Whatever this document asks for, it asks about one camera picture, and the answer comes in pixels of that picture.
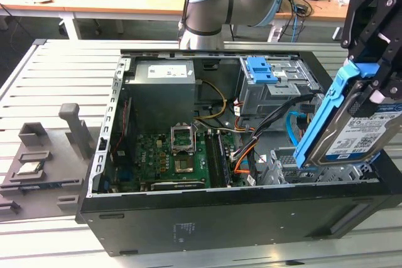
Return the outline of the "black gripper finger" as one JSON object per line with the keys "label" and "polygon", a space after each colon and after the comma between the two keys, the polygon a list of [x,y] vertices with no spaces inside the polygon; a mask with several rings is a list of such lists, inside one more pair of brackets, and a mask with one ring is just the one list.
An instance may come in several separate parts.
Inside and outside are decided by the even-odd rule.
{"label": "black gripper finger", "polygon": [[[342,33],[342,47],[348,50],[349,60],[355,65],[374,64],[379,68],[378,53],[374,49],[374,37],[381,34],[376,27],[377,0],[350,0]],[[352,116],[370,116],[379,108],[379,104],[370,101],[374,92],[371,77],[369,84],[363,86],[360,96],[349,107]]]}
{"label": "black gripper finger", "polygon": [[374,92],[370,101],[382,103],[385,98],[401,100],[401,35],[392,38],[384,34],[374,37],[374,49],[378,53],[379,68],[372,81]]}

